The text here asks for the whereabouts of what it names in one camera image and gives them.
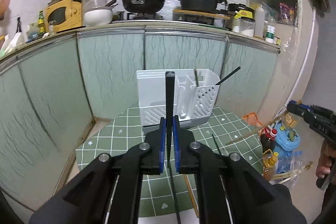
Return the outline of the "right hand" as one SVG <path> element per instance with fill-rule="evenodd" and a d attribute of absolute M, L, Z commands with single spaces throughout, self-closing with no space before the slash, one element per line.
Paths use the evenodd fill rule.
<path fill-rule="evenodd" d="M 330 174 L 332 165 L 331 158 L 335 159 L 335 147 L 327 140 L 324 140 L 315 173 L 318 178 L 324 178 L 327 174 Z"/>

